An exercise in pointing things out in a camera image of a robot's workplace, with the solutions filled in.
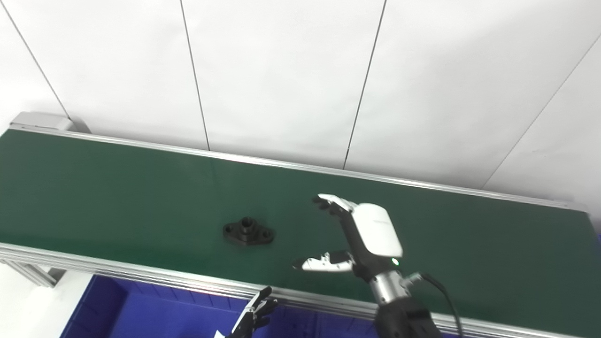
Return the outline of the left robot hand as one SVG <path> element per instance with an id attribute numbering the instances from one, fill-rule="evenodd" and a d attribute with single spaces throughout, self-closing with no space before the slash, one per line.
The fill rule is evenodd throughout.
<path id="1" fill-rule="evenodd" d="M 215 338 L 251 338 L 253 333 L 270 323 L 270 315 L 279 305 L 276 298 L 271 298 L 272 286 L 266 286 L 256 293 L 240 313 L 238 320 L 229 334 L 220 331 L 214 333 Z"/>

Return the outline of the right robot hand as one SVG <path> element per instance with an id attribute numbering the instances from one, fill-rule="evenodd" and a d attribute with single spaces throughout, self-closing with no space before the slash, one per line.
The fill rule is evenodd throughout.
<path id="1" fill-rule="evenodd" d="M 338 217 L 348 249 L 294 261 L 299 271 L 349 272 L 369 283 L 393 271 L 403 256 L 399 236 L 388 212 L 372 203 L 354 203 L 332 194 L 318 194 L 313 202 Z"/>

